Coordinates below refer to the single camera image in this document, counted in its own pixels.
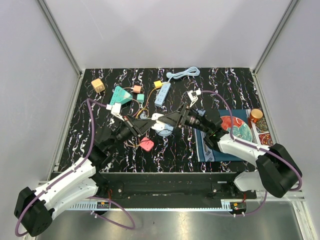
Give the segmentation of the round light blue power socket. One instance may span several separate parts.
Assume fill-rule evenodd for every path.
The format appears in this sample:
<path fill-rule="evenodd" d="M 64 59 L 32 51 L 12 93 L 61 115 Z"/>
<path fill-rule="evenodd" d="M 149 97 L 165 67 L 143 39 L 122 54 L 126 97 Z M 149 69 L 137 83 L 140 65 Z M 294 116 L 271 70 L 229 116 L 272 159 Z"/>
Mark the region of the round light blue power socket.
<path fill-rule="evenodd" d="M 155 130 L 155 132 L 156 132 L 159 136 L 161 136 L 161 137 L 168 137 L 169 135 L 172 134 L 173 130 L 174 130 L 174 127 L 173 127 L 173 126 L 166 124 L 166 125 L 164 126 L 164 129 L 162 129 L 162 130 Z"/>

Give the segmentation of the pink square plug adapter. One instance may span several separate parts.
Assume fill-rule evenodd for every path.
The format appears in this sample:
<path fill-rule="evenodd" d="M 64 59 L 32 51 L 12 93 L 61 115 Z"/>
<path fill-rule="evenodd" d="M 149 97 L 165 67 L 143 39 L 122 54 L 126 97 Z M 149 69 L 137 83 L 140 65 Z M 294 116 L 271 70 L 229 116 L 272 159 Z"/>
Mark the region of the pink square plug adapter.
<path fill-rule="evenodd" d="M 152 148 L 154 147 L 154 142 L 149 139 L 148 137 L 144 137 L 140 142 L 139 142 L 139 147 L 141 147 L 144 151 L 150 152 Z"/>

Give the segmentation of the white square plug adapter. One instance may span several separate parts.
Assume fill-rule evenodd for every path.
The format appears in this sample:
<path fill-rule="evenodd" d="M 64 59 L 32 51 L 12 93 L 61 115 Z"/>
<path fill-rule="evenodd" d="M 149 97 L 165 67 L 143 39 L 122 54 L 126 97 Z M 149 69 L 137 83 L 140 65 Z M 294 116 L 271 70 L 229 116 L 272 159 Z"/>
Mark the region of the white square plug adapter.
<path fill-rule="evenodd" d="M 162 117 L 161 113 L 153 113 L 151 119 L 155 121 L 155 124 L 151 127 L 155 131 L 162 131 L 166 128 L 166 124 L 158 120 L 158 118 Z"/>

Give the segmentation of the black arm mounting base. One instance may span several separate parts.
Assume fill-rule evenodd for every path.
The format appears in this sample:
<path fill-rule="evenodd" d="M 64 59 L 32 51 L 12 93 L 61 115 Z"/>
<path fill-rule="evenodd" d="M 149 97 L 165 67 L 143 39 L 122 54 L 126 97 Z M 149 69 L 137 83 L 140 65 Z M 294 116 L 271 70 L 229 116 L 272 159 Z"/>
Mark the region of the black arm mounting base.
<path fill-rule="evenodd" d="M 100 173 L 95 196 L 131 209 L 208 209 L 223 200 L 255 200 L 235 187 L 236 173 Z"/>

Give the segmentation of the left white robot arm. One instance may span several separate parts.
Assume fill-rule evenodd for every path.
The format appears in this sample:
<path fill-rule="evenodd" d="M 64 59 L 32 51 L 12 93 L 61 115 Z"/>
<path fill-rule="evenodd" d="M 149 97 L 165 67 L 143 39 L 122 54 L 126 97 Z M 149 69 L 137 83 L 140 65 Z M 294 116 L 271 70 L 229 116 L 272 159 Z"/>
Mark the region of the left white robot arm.
<path fill-rule="evenodd" d="M 23 226 L 26 234 L 36 237 L 77 202 L 106 196 L 109 182 L 99 172 L 106 167 L 117 147 L 131 137 L 142 137 L 155 124 L 155 120 L 128 115 L 122 118 L 116 130 L 108 126 L 95 130 L 85 157 L 80 157 L 67 170 L 36 189 L 25 187 L 19 192 L 14 209 L 18 219 L 15 235 L 22 236 L 19 227 Z"/>

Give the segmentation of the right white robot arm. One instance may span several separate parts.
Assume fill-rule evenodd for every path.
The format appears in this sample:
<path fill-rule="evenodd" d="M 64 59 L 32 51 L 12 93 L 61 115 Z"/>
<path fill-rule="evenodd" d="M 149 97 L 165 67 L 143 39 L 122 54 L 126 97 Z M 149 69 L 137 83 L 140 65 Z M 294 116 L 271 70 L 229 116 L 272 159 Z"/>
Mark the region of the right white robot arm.
<path fill-rule="evenodd" d="M 255 166 L 256 171 L 241 172 L 227 185 L 228 195 L 232 198 L 239 198 L 246 191 L 266 191 L 282 198 L 302 186 L 302 172 L 283 145 L 261 145 L 234 136 L 223 129 L 218 110 L 210 114 L 199 113 L 183 104 L 174 112 L 155 116 L 154 120 L 162 125 L 197 129 L 204 133 L 203 140 L 208 148 Z"/>

